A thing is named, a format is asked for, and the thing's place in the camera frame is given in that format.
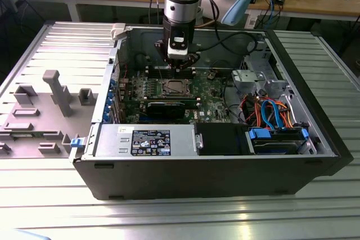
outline slotted metal surface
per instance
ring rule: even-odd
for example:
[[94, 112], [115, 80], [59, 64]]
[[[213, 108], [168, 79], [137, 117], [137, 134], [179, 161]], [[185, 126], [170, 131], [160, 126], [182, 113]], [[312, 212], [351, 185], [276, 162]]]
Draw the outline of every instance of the slotted metal surface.
[[[300, 36], [314, 49], [322, 47], [310, 40], [314, 39], [310, 34]], [[302, 49], [297, 43], [285, 44]], [[311, 76], [315, 82], [327, 81], [327, 74], [350, 82], [339, 66], [328, 67], [324, 73], [302, 67], [304, 77]], [[360, 138], [356, 131], [360, 126], [355, 120], [358, 115], [353, 114], [360, 96], [356, 88], [312, 89], [355, 160], [334, 176], [312, 181], [294, 196], [98, 201], [67, 159], [0, 160], [2, 227], [58, 240], [358, 239]]]
[[286, 40], [285, 50], [346, 146], [352, 154], [360, 151], [360, 82], [322, 38], [290, 31], [276, 34], [280, 41]]
[[70, 93], [91, 88], [98, 93], [110, 50], [114, 47], [112, 24], [56, 22], [44, 26], [0, 97], [0, 125], [4, 124], [16, 100], [12, 93], [20, 84], [30, 84], [38, 93], [50, 93], [42, 76], [58, 70], [59, 82]]

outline yellow cable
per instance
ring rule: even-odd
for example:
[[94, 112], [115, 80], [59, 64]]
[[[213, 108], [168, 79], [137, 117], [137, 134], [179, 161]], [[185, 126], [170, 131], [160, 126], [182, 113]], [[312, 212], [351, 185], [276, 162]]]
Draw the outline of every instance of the yellow cable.
[[291, 120], [290, 120], [290, 113], [289, 112], [287, 112], [287, 119], [289, 120], [289, 124], [290, 124], [290, 126], [293, 128], [294, 126], [292, 125], [292, 123], [291, 123]]

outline blue clip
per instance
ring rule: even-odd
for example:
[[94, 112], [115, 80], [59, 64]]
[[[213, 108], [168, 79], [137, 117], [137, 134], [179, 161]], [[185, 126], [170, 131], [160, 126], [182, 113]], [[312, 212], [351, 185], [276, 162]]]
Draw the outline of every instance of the blue clip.
[[110, 87], [113, 87], [116, 85], [116, 81], [114, 79], [110, 79]]
[[85, 142], [86, 142], [86, 137], [71, 139], [70, 146], [83, 148], [85, 147]]
[[107, 113], [103, 113], [103, 115], [102, 115], [102, 119], [103, 120], [105, 120], [105, 121], [109, 121], [110, 119], [109, 119], [109, 115], [107, 114]]
[[309, 138], [309, 133], [306, 129], [302, 129], [301, 131], [303, 133], [303, 136], [305, 137], [305, 139], [308, 139]]
[[251, 129], [249, 131], [250, 139], [259, 138], [259, 139], [270, 139], [271, 134], [267, 129]]
[[254, 133], [253, 129], [250, 129], [249, 135], [250, 135], [250, 139], [255, 139], [257, 137], [257, 135]]

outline warning label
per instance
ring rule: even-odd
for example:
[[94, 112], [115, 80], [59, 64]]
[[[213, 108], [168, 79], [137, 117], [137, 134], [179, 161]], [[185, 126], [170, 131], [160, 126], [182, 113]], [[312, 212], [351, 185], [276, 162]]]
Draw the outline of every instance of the warning label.
[[133, 156], [170, 156], [170, 130], [134, 130]]

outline gray floor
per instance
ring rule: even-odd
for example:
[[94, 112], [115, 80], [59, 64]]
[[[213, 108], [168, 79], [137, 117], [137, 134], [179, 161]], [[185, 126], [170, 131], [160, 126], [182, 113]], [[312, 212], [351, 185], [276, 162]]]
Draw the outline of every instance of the gray floor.
[[[60, 3], [32, 3], [35, 9], [45, 18], [45, 20], [70, 21], [68, 9]], [[6, 18], [0, 20], [0, 82], [4, 80], [8, 72], [12, 69], [16, 61], [26, 50], [35, 32], [43, 25], [43, 21], [34, 13], [26, 3], [22, 3], [18, 13], [8, 14]], [[138, 24], [141, 17], [144, 23], [148, 23], [146, 8], [131, 7], [110, 7], [110, 6], [93, 6], [80, 5], [80, 11], [83, 21], [88, 22], [126, 22]], [[236, 26], [241, 28], [245, 25], [246, 17]], [[292, 19], [280, 18], [279, 22], [270, 25], [271, 29], [285, 30], [311, 30], [319, 32], [330, 46], [338, 51], [343, 37], [349, 30], [348, 22], [337, 22], [330, 20]], [[355, 67], [355, 61], [360, 58], [360, 48], [356, 46], [360, 40], [355, 40], [348, 50], [343, 54], [344, 62], [358, 76], [360, 71]]]

